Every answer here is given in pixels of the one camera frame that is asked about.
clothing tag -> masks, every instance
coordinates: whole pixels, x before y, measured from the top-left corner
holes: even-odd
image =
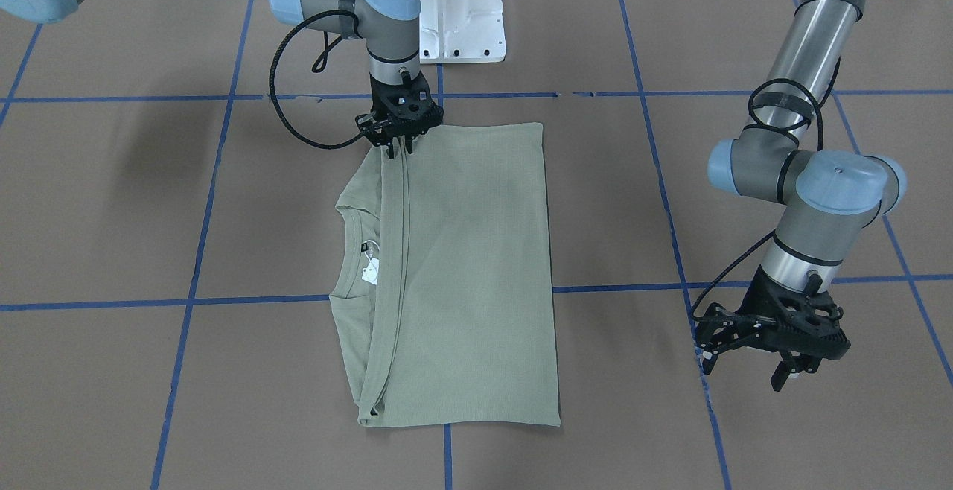
[[[361,270],[360,279],[377,285],[377,269],[379,269],[379,267],[380,259],[377,259],[377,257],[372,257],[370,263],[368,263],[368,266]]]

folded t-shirt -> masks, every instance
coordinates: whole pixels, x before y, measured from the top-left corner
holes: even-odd
[[[371,149],[331,293],[361,425],[559,425],[546,205],[541,124]]]

